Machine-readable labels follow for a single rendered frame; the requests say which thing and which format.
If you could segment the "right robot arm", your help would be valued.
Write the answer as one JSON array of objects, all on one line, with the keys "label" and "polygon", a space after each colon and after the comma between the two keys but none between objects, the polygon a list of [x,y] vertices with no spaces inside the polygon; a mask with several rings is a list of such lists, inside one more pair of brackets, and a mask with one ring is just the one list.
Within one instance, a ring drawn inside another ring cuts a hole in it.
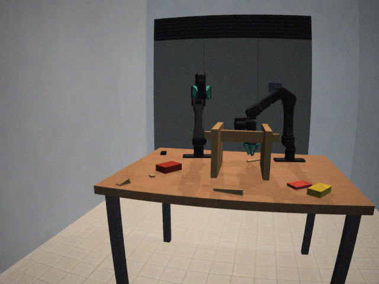
[{"label": "right robot arm", "polygon": [[[196,86],[205,86],[205,73],[199,72],[195,75],[195,84]],[[194,154],[183,154],[183,158],[211,158],[211,154],[204,154],[204,145],[207,142],[207,139],[205,139],[204,136],[202,124],[202,113],[204,107],[205,99],[194,99],[195,127],[194,136],[192,137]]]}]

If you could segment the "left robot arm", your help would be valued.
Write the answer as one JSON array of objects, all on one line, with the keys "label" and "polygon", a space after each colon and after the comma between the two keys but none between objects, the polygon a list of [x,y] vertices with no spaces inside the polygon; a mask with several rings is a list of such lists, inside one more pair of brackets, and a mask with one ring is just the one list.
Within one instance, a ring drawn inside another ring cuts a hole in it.
[{"label": "left robot arm", "polygon": [[284,109],[284,129],[281,136],[283,146],[286,146],[285,157],[274,157],[275,162],[306,162],[303,158],[294,158],[294,133],[293,133],[293,113],[296,105],[296,96],[285,88],[275,88],[275,90],[259,102],[247,108],[245,113],[247,117],[235,118],[235,130],[256,130],[256,116],[258,116],[265,108],[272,105],[277,100],[282,100]]}]

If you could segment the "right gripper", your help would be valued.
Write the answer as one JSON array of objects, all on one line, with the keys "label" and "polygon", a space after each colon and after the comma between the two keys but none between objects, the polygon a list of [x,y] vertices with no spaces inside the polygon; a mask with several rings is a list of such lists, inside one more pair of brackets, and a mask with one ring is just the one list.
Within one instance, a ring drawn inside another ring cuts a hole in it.
[{"label": "right gripper", "polygon": [[[198,94],[196,91],[198,90]],[[208,90],[208,95],[207,95]],[[206,95],[203,95],[206,94]],[[192,86],[191,99],[211,99],[211,86]]]}]

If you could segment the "yellow sponge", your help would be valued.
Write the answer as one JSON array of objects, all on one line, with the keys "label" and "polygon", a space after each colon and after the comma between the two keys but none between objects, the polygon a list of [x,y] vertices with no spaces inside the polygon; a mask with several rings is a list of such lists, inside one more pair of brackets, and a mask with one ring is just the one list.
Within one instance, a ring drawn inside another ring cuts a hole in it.
[{"label": "yellow sponge", "polygon": [[331,192],[332,186],[317,183],[307,188],[307,195],[311,195],[317,198],[321,198]]}]

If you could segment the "brown wooden rail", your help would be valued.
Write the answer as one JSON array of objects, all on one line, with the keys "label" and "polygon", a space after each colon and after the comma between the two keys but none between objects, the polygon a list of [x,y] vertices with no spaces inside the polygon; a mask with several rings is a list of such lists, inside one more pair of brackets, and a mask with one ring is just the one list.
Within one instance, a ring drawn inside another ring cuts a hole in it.
[{"label": "brown wooden rail", "polygon": [[[272,141],[279,142],[279,134],[272,135]],[[211,139],[211,132],[205,131],[205,139]],[[221,130],[220,141],[241,143],[263,143],[264,132],[262,131],[240,131]]]}]

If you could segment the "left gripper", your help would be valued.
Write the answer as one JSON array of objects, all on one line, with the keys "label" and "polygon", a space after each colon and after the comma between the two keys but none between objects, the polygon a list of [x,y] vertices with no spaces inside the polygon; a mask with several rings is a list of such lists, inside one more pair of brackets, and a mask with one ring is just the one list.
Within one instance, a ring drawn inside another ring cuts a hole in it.
[{"label": "left gripper", "polygon": [[[249,151],[248,151],[248,149],[247,149],[247,144],[248,144],[248,147],[249,147]],[[256,149],[257,149],[258,146],[259,146],[258,143],[243,143],[243,145],[244,145],[244,147],[245,147],[245,149],[246,149],[247,154],[248,154],[248,155],[251,155],[251,156],[254,155]],[[252,147],[255,147],[253,153],[252,153]]]}]

